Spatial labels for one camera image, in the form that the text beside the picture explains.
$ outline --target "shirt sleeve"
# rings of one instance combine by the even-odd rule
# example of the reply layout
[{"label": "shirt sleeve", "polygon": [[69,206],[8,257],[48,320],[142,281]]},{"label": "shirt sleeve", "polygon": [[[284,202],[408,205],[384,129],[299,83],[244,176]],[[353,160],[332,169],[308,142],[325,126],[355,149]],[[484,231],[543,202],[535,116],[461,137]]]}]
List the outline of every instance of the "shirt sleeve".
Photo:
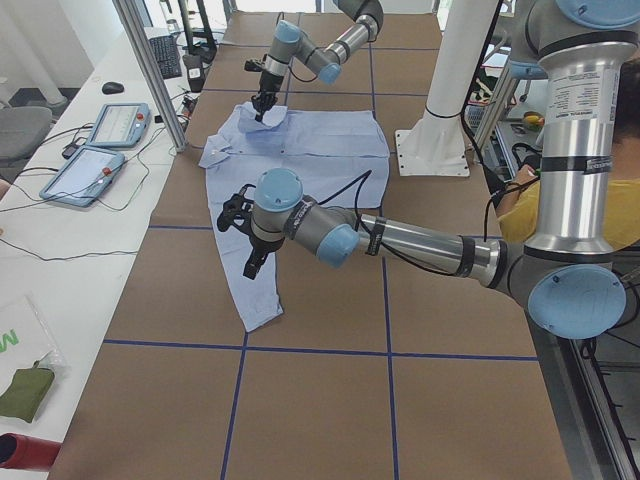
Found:
[{"label": "shirt sleeve", "polygon": [[603,234],[615,250],[640,240],[640,180],[612,180],[607,190]]},{"label": "shirt sleeve", "polygon": [[502,237],[507,242],[524,242],[535,232],[538,221],[539,190],[539,183],[532,185],[520,194],[511,211],[498,217]]}]

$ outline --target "blue joint cap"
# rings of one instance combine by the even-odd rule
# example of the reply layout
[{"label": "blue joint cap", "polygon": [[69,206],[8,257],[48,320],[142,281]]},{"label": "blue joint cap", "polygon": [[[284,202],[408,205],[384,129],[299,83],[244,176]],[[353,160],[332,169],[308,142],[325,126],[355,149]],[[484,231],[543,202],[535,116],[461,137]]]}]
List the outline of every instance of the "blue joint cap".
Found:
[{"label": "blue joint cap", "polygon": [[330,63],[329,65],[322,67],[322,70],[318,73],[318,78],[328,85],[333,85],[341,73],[342,67],[340,65],[337,63]]},{"label": "blue joint cap", "polygon": [[613,327],[626,303],[622,282],[611,271],[597,265],[571,265],[547,275],[535,286],[527,310],[545,330],[578,340]]},{"label": "blue joint cap", "polygon": [[640,20],[638,0],[556,0],[572,22],[595,30],[628,27]]},{"label": "blue joint cap", "polygon": [[360,241],[360,235],[346,223],[331,230],[320,242],[316,257],[334,268],[340,267],[353,253]]},{"label": "blue joint cap", "polygon": [[537,63],[509,60],[509,72],[518,80],[544,80],[547,72]]},{"label": "blue joint cap", "polygon": [[298,40],[300,40],[300,27],[286,20],[280,20],[274,36],[282,43],[298,43]]},{"label": "blue joint cap", "polygon": [[267,212],[284,212],[302,200],[302,182],[287,168],[274,168],[258,180],[254,201]]}]

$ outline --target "computer mouse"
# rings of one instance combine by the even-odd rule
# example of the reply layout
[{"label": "computer mouse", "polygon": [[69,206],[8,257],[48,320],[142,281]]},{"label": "computer mouse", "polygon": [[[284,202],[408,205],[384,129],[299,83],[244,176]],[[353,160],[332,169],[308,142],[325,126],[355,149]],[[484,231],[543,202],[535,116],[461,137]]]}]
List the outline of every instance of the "computer mouse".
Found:
[{"label": "computer mouse", "polygon": [[124,92],[124,85],[118,82],[107,82],[102,86],[102,93],[112,95],[114,93]]}]

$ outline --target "gray chair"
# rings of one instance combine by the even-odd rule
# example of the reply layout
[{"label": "gray chair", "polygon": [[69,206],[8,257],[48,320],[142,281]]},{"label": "gray chair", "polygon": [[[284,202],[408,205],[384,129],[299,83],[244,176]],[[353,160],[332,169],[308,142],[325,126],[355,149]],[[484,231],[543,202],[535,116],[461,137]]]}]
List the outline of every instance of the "gray chair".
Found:
[{"label": "gray chair", "polygon": [[45,107],[0,109],[0,172],[9,182],[20,174],[51,128]]}]

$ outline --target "brown cardboard surface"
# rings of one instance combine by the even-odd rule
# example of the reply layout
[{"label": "brown cardboard surface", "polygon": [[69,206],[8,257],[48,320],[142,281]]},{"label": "brown cardboard surface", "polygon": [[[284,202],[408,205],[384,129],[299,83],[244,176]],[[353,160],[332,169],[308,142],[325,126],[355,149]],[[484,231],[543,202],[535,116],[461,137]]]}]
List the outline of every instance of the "brown cardboard surface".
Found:
[{"label": "brown cardboard surface", "polygon": [[535,362],[395,358],[403,480],[568,480]]},{"label": "brown cardboard surface", "polygon": [[202,150],[193,148],[176,155],[150,225],[211,226],[205,172],[198,166],[201,155]]},{"label": "brown cardboard surface", "polygon": [[370,94],[326,95],[323,93],[290,93],[287,106],[292,110],[361,111],[373,110],[373,101]]},{"label": "brown cardboard surface", "polygon": [[382,32],[373,48],[440,48],[442,34],[438,18],[432,14],[385,14]]},{"label": "brown cardboard surface", "polygon": [[[267,51],[276,15],[234,14],[225,39],[264,48],[221,48],[207,88],[248,91],[204,91],[192,145],[204,146],[257,89],[259,76],[244,83],[237,67],[247,52]],[[327,42],[351,23],[300,18]],[[344,66],[344,84],[283,91],[279,104],[373,108],[395,150],[395,130],[422,115],[437,55],[425,48],[437,48],[440,32],[433,16],[391,15],[384,33],[372,46],[373,85],[366,49]],[[329,93],[312,93],[320,85]],[[207,228],[201,152],[174,162],[107,332],[108,342],[132,345],[103,345],[52,480],[389,479],[394,447],[403,480],[568,478],[522,312],[474,280],[363,255],[334,270],[287,242],[277,254],[285,314],[245,336]],[[481,235],[488,193],[478,166],[468,179],[397,169],[392,155],[385,216]],[[499,233],[493,214],[489,233]],[[165,346],[144,346],[153,342]]]},{"label": "brown cardboard surface", "polygon": [[217,478],[239,359],[103,345],[49,480]]},{"label": "brown cardboard surface", "polygon": [[[270,46],[276,28],[277,13],[235,12],[227,24],[223,42],[239,45]],[[285,19],[297,24],[298,14]]]},{"label": "brown cardboard surface", "polygon": [[373,50],[375,92],[426,95],[437,58],[432,50]]},{"label": "brown cardboard surface", "polygon": [[303,13],[298,25],[316,45],[324,48],[351,27],[353,20],[344,13]]},{"label": "brown cardboard surface", "polygon": [[411,130],[422,118],[426,101],[426,93],[402,96],[376,94],[376,119],[384,131],[391,151],[396,150],[396,130]]},{"label": "brown cardboard surface", "polygon": [[[207,75],[204,88],[255,90],[257,92],[260,73],[245,71],[244,62],[252,58],[262,60],[262,56],[268,51],[269,47],[221,45]],[[283,85],[286,85],[287,76],[285,76]]]},{"label": "brown cardboard surface", "polygon": [[203,147],[210,135],[218,133],[220,127],[227,121],[233,108],[244,102],[251,101],[251,92],[212,92],[204,91],[198,97],[198,104],[193,113],[187,139],[191,145]]},{"label": "brown cardboard surface", "polygon": [[[293,62],[292,68],[295,74],[302,79],[313,78],[313,74],[299,61]],[[340,76],[332,85],[327,85],[319,79],[304,83],[292,78],[289,84],[289,91],[371,94],[369,51],[363,49],[354,53],[349,62],[342,66]]]},{"label": "brown cardboard surface", "polygon": [[228,480],[393,478],[384,357],[248,352]]},{"label": "brown cardboard surface", "polygon": [[397,352],[535,356],[522,309],[469,278],[438,277],[387,262]]},{"label": "brown cardboard surface", "polygon": [[386,351],[379,259],[354,255],[336,270],[302,247],[278,252],[284,315],[249,337],[250,345]]},{"label": "brown cardboard surface", "polygon": [[106,338],[241,345],[211,230],[150,229]]},{"label": "brown cardboard surface", "polygon": [[[471,164],[471,175],[459,177],[400,177],[392,155],[391,176],[384,196],[384,215],[399,222],[455,235],[482,236],[489,191],[482,167]],[[489,235],[500,235],[491,211]]]}]

